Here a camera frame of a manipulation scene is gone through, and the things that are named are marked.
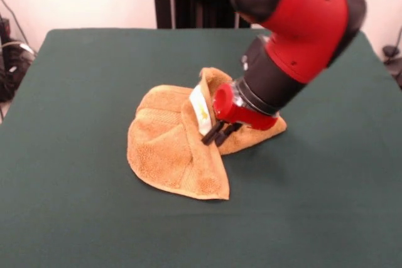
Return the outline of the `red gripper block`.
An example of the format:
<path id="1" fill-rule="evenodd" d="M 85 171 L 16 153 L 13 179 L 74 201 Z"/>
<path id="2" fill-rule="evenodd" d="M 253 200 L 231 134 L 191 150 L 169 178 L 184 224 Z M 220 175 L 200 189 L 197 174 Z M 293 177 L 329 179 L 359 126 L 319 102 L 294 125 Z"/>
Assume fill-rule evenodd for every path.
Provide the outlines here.
<path id="1" fill-rule="evenodd" d="M 223 123 L 216 122 L 202 138 L 204 145 L 209 145 L 214 140 L 217 147 L 223 145 L 229 136 L 237 132 L 243 124 L 252 129 L 266 131 L 272 128 L 278 120 L 278 114 L 266 115 L 251 108 L 238 91 L 235 83 L 223 83 L 218 86 L 213 96 L 213 110 L 218 120 L 230 125 L 221 131 Z"/>

